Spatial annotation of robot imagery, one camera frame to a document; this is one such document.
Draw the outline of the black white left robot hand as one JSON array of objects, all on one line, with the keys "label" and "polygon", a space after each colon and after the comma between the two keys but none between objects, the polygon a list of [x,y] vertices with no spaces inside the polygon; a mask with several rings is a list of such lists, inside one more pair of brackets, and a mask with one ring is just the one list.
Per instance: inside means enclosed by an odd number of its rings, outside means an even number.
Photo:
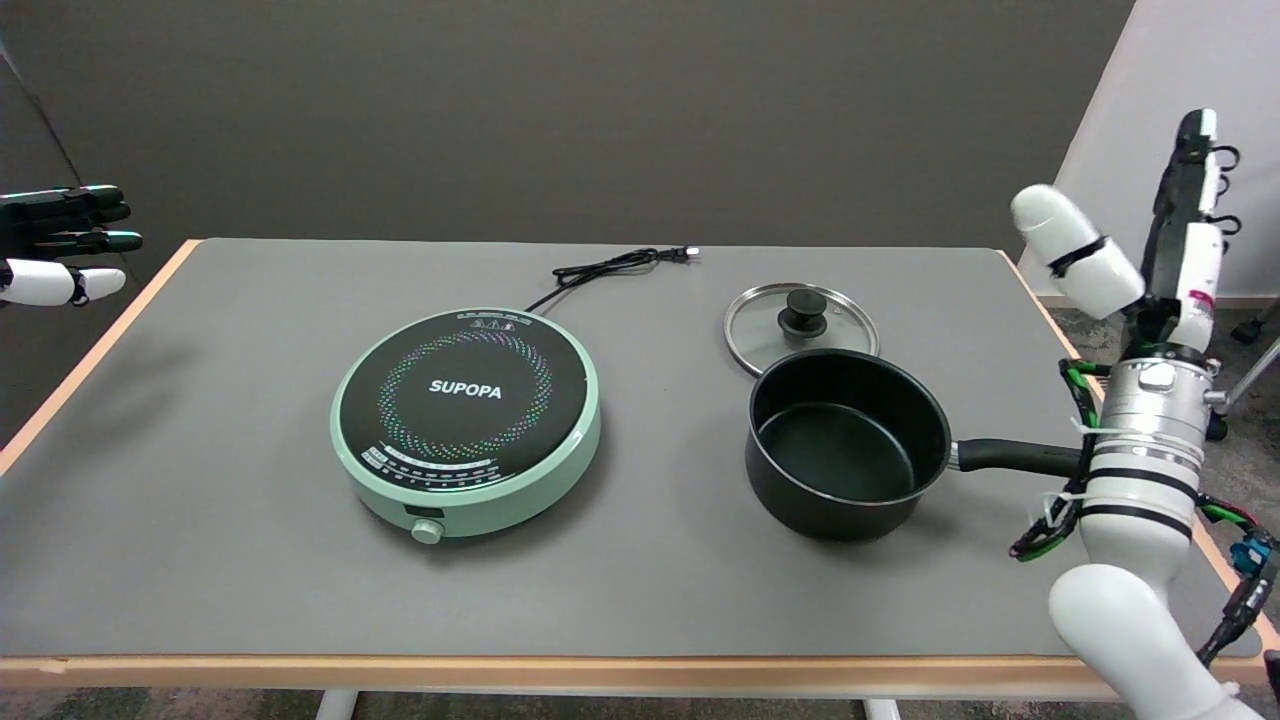
[{"label": "black white left robot hand", "polygon": [[111,224],[131,217],[115,184],[60,187],[1,196],[1,299],[36,307],[83,307],[119,292],[128,279],[114,266],[74,266],[68,258],[124,255],[143,247],[133,231]]}]

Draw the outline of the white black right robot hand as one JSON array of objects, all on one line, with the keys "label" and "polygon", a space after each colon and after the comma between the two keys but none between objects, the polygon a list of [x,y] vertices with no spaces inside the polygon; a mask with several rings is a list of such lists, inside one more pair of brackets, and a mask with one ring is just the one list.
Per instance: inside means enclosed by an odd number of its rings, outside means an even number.
[{"label": "white black right robot hand", "polygon": [[1187,113],[1152,204],[1140,264],[1100,232],[1061,190],[1033,184],[1010,202],[1012,223],[1055,287],[1096,320],[1121,315],[1135,354],[1171,345],[1203,354],[1213,333],[1219,277],[1228,242],[1215,211],[1224,167],[1219,117]]}]

